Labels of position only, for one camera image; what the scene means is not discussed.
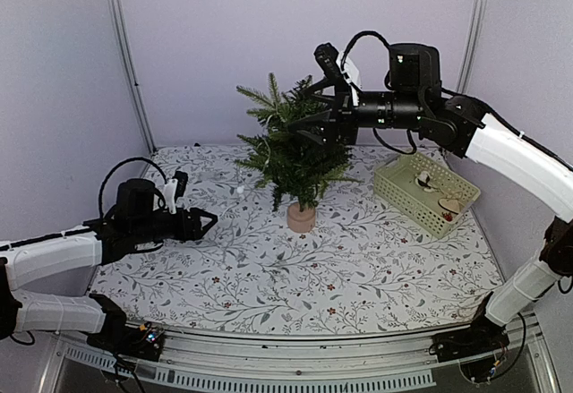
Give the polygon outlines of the small green christmas tree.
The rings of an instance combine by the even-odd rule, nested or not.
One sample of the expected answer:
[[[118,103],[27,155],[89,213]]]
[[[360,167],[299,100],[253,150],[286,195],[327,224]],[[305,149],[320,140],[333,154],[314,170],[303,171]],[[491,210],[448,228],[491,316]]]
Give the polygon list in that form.
[[[236,91],[256,107],[247,115],[260,121],[275,114],[269,121],[268,142],[270,163],[257,181],[258,188],[272,188],[272,207],[278,211],[284,196],[293,201],[286,211],[287,226],[295,233],[306,234],[316,224],[316,208],[333,183],[356,183],[346,175],[350,168],[350,149],[340,143],[325,149],[302,135],[290,132],[287,126],[295,120],[325,111],[318,100],[306,98],[304,90],[312,85],[312,76],[297,81],[289,91],[279,89],[274,73],[268,75],[266,93],[242,85]]]

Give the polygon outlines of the white ball light garland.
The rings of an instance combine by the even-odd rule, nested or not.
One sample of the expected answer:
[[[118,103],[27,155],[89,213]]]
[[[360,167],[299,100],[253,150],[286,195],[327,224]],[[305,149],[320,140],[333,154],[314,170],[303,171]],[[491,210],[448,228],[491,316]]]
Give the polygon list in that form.
[[[243,135],[237,135],[240,137],[240,139],[243,142],[248,142],[248,145],[250,145],[250,150],[248,153],[247,158],[239,158],[237,160],[234,161],[234,163],[241,167],[241,168],[246,168],[249,170],[256,170],[259,171],[261,174],[264,174],[265,169],[268,167],[269,163],[270,163],[270,157],[271,157],[271,149],[269,146],[269,142],[268,142],[268,128],[269,128],[269,121],[271,118],[274,117],[275,114],[270,114],[266,119],[260,121],[260,125],[262,126],[263,130],[267,131],[267,134],[265,135],[258,135],[256,137],[244,137]],[[259,153],[259,147],[261,145],[264,145],[264,147],[266,148],[266,154],[261,154]],[[244,187],[243,185],[239,185],[236,189],[237,194],[239,194],[239,196],[241,196],[244,192]],[[231,205],[228,205],[220,214],[221,217],[224,217],[226,215],[226,213],[228,211],[230,211],[233,207],[234,207],[235,203],[233,202]]]

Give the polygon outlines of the pale green plastic basket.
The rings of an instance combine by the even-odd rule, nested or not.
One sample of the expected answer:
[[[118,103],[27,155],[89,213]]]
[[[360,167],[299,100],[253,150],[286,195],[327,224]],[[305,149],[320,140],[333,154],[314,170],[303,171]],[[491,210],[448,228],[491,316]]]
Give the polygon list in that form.
[[[436,192],[425,192],[415,178],[427,171],[430,185]],[[373,191],[436,238],[443,238],[455,227],[481,195],[481,190],[437,161],[437,156],[421,152],[413,155],[398,154],[373,172]],[[451,221],[443,218],[449,213],[438,205],[438,199],[447,195],[460,196],[465,204],[459,215]]]

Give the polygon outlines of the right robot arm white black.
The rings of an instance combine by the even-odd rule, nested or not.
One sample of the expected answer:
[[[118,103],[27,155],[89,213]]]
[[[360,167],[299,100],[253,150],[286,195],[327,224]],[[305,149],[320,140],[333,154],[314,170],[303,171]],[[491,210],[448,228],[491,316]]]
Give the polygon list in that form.
[[[464,332],[463,346],[480,354],[514,316],[572,274],[572,167],[481,100],[444,89],[435,47],[399,43],[386,48],[387,88],[367,91],[360,89],[359,72],[347,51],[318,45],[314,58],[323,77],[304,96],[328,109],[288,129],[324,147],[355,144],[361,128],[416,132],[459,158],[499,172],[553,211],[542,250],[482,300]]]

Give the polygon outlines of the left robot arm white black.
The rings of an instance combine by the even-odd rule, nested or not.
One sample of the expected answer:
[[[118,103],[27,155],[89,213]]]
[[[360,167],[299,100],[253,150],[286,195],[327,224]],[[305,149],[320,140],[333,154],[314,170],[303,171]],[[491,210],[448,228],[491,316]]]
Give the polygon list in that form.
[[[133,344],[136,331],[125,312],[102,294],[65,296],[30,291],[27,286],[68,271],[96,268],[130,254],[154,252],[166,240],[198,241],[218,217],[177,206],[186,176],[158,188],[147,179],[119,184],[115,204],[98,218],[73,229],[1,244],[1,337],[40,331],[78,331],[115,352]]]

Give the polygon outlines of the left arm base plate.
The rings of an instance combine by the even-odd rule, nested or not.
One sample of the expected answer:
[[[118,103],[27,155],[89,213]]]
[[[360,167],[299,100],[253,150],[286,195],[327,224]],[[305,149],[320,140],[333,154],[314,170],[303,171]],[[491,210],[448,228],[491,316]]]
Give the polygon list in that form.
[[[165,331],[146,322],[139,327],[122,326],[117,330],[104,328],[99,333],[89,333],[86,342],[112,355],[158,362],[165,343]]]

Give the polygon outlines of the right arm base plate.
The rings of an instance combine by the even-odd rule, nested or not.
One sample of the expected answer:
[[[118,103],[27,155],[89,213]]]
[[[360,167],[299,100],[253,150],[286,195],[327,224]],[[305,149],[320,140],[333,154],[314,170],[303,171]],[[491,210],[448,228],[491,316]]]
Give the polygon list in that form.
[[[443,363],[488,353],[508,345],[509,337],[504,329],[468,327],[433,335],[428,353]]]

